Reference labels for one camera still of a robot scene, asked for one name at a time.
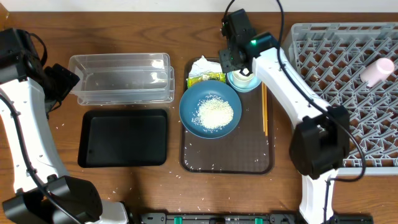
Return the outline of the wooden chopstick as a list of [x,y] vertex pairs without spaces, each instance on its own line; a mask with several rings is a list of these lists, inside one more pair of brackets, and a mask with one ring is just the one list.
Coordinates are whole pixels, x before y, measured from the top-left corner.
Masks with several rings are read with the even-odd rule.
[[267,87],[265,84],[262,84],[262,93],[263,93],[263,118],[264,118],[264,132],[265,136],[268,136],[268,112],[267,112]]
[[265,135],[267,136],[267,122],[266,122],[266,90],[264,87],[264,84],[261,83],[261,96],[262,96],[262,126],[263,126],[263,131],[265,133]]

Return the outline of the pink cup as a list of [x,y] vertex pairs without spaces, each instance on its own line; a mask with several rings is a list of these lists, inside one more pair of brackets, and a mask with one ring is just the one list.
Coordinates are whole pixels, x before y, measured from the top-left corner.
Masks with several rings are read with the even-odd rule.
[[360,74],[362,82],[367,83],[368,87],[373,87],[387,77],[394,71],[394,62],[389,58],[379,58]]

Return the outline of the white cup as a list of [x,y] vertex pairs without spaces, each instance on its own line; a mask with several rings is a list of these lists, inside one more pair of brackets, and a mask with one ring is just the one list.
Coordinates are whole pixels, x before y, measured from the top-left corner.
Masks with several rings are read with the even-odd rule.
[[236,70],[232,72],[233,84],[238,88],[248,87],[254,79],[254,74],[247,68],[243,70]]

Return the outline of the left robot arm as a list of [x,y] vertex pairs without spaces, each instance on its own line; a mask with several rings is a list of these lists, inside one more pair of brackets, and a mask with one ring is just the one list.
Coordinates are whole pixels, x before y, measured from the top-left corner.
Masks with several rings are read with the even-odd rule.
[[87,180],[70,176],[55,147],[49,113],[62,104],[79,77],[47,66],[37,36],[1,31],[1,119],[14,166],[13,198],[2,204],[14,223],[128,223],[121,202],[101,199]]

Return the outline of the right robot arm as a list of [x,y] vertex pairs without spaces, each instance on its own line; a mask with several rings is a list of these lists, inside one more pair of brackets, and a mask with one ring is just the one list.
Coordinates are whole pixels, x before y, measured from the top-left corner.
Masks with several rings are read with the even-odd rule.
[[320,98],[287,60],[270,33],[258,34],[244,9],[225,14],[220,50],[223,72],[253,74],[272,92],[292,123],[289,156],[302,176],[299,211],[307,223],[326,223],[333,216],[331,198],[338,168],[349,153],[349,114]]

